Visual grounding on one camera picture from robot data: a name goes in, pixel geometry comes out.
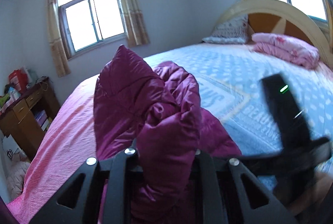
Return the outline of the person's right hand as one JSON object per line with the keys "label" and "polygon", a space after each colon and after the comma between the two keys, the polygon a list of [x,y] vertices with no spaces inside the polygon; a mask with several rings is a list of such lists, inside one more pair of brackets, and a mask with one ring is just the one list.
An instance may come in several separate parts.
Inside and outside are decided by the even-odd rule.
{"label": "person's right hand", "polygon": [[295,202],[287,206],[287,209],[297,215],[308,209],[311,205],[319,205],[323,202],[332,186],[332,176],[321,171],[316,172],[316,184],[306,190]]}

